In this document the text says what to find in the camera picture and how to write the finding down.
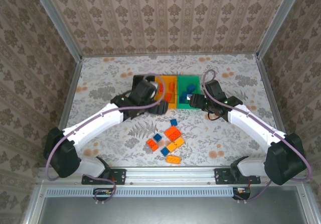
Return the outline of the large red-orange lego brick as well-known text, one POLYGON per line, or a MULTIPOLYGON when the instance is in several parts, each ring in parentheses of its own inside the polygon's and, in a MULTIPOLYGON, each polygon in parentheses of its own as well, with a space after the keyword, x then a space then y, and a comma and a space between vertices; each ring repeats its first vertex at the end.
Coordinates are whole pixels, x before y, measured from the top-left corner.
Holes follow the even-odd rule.
POLYGON ((175 141, 182 135, 176 126, 171 126, 165 130, 164 134, 171 142, 175 141))

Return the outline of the green plastic container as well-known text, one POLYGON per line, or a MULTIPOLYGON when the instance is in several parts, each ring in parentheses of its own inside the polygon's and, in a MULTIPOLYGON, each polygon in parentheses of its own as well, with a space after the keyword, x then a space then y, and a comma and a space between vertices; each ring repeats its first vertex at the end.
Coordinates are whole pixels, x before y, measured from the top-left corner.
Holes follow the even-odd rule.
POLYGON ((187 99, 190 100, 191 95, 193 94, 199 94, 200 93, 200 79, 199 76, 196 75, 179 75, 178 76, 178 103, 177 108, 179 109, 194 109, 190 108, 189 102, 188 104, 180 104, 179 99, 181 97, 181 94, 183 91, 186 91, 188 93, 187 99), (187 92, 187 86, 190 84, 194 84, 196 86, 196 90, 192 93, 187 92))

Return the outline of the orange plastic container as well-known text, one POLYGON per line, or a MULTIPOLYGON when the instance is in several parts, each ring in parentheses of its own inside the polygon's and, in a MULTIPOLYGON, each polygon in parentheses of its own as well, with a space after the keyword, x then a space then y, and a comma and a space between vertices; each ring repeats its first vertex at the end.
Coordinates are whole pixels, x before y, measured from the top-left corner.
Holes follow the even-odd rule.
MULTIPOLYGON (((172 100, 169 103, 169 108, 175 109, 177 108, 177 102, 178 102, 178 92, 177 92, 177 86, 178 86, 178 80, 177 80, 177 76, 174 75, 161 75, 161 79, 164 82, 164 92, 163 93, 167 93, 170 92, 172 93, 172 100), (175 91, 169 91, 169 83, 170 82, 174 82, 175 83, 175 91)), ((162 81, 155 77, 155 81, 157 84, 162 83, 162 81)), ((157 93, 154 97, 154 100, 158 100, 161 97, 162 94, 157 93)))

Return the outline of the black plastic container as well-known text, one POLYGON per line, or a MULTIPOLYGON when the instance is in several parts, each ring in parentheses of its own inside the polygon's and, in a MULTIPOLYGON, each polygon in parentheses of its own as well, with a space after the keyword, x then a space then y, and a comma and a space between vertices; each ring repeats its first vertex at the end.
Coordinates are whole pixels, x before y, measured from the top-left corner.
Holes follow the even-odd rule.
POLYGON ((142 76, 135 76, 133 79, 133 85, 132 85, 132 91, 134 90, 134 88, 137 86, 137 84, 142 81, 142 80, 147 80, 144 79, 142 76))

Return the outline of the black connector socket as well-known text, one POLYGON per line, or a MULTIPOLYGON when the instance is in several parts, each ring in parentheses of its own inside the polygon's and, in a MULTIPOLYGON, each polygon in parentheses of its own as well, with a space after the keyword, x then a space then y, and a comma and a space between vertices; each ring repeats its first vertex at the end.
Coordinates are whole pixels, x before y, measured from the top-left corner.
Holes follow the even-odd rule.
POLYGON ((249 187, 233 187, 233 199, 247 200, 250 198, 251 190, 249 187))

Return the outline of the grey metal panel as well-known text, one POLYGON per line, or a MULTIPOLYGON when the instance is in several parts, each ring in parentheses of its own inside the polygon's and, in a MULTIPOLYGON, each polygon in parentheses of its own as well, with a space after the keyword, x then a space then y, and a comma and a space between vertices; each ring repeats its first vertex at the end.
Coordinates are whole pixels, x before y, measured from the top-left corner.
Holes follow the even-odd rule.
POLYGON ((256 200, 230 197, 49 197, 36 188, 23 224, 321 224, 311 188, 269 187, 256 200))

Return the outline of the aluminium back rail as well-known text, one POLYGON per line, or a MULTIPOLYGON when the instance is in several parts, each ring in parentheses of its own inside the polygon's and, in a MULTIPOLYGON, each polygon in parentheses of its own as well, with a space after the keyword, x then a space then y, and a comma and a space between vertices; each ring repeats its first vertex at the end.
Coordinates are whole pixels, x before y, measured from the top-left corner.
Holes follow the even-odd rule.
POLYGON ((103 54, 103 55, 82 55, 82 58, 99 58, 99 57, 158 57, 158 56, 212 56, 212 55, 256 55, 254 52, 198 52, 198 53, 136 53, 136 54, 103 54))

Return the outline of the aluminium side rail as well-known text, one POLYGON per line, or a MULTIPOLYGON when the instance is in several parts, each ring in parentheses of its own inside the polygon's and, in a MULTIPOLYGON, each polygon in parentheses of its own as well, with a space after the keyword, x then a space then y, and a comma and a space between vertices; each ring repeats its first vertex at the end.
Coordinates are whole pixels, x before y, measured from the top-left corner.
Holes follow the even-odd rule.
POLYGON ((285 130, 285 127, 284 127, 284 124, 283 124, 283 121, 282 121, 282 118, 281 118, 281 115, 280 115, 280 112, 279 112, 279 109, 278 109, 274 94, 273 94, 273 91, 272 91, 272 87, 270 85, 270 81, 269 81, 266 69, 264 67, 264 63, 263 63, 262 59, 258 58, 257 55, 254 55, 254 57, 256 59, 258 70, 260 72, 261 79, 262 79, 262 82, 263 82, 263 85, 264 85, 264 88, 265 88, 265 91, 266 91, 266 95, 267 95, 267 98, 268 98, 268 101, 269 101, 269 104, 270 104, 272 115, 274 117, 276 128, 278 130, 283 131, 284 133, 286 133, 286 130, 285 130))
POLYGON ((69 119, 69 115, 70 115, 70 111, 71 111, 71 107, 72 107, 72 102, 74 99, 74 95, 76 93, 76 88, 77 88, 77 84, 80 78, 80 74, 81 74, 81 69, 82 69, 82 61, 80 60, 77 64, 76 64, 76 68, 72 77, 72 81, 70 84, 70 88, 66 97, 66 101, 65 101, 65 105, 63 108, 63 112, 62 112, 62 116, 58 125, 58 129, 62 131, 63 134, 68 134, 64 133, 64 129, 67 126, 68 123, 68 119, 69 119))

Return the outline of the aluminium front rail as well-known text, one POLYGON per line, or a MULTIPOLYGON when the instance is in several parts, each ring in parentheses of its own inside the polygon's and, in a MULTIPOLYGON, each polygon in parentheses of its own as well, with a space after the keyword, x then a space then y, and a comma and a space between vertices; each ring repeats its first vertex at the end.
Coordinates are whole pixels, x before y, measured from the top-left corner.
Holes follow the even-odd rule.
MULTIPOLYGON (((126 180, 124 185, 146 185, 146 186, 169 186, 169 185, 217 185, 215 182, 216 168, 229 168, 226 166, 212 167, 124 167, 112 169, 125 169, 126 180)), ((81 185, 82 174, 72 174, 66 178, 50 181, 45 177, 45 169, 39 171, 36 180, 37 185, 48 184, 50 186, 58 184, 81 185)), ((85 185, 85 186, 108 186, 112 185, 85 185)))

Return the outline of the aluminium frame post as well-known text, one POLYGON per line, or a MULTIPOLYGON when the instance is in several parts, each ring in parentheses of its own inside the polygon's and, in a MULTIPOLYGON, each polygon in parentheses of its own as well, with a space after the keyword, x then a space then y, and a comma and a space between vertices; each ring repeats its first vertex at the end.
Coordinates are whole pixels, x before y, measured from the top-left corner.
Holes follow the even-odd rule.
POLYGON ((271 21, 270 26, 268 27, 257 51, 256 55, 258 59, 262 59, 266 54, 268 48, 270 47, 271 43, 273 42, 274 38, 276 37, 277 32, 280 30, 283 22, 285 21, 289 11, 291 10, 294 2, 296 0, 282 0, 276 14, 271 21))
POLYGON ((80 63, 82 53, 79 50, 76 42, 74 41, 71 32, 68 30, 66 24, 64 23, 61 14, 58 12, 56 6, 54 5, 53 0, 40 0, 40 2, 43 5, 46 13, 50 17, 51 21, 53 22, 54 26, 56 27, 58 33, 63 39, 75 62, 80 63))

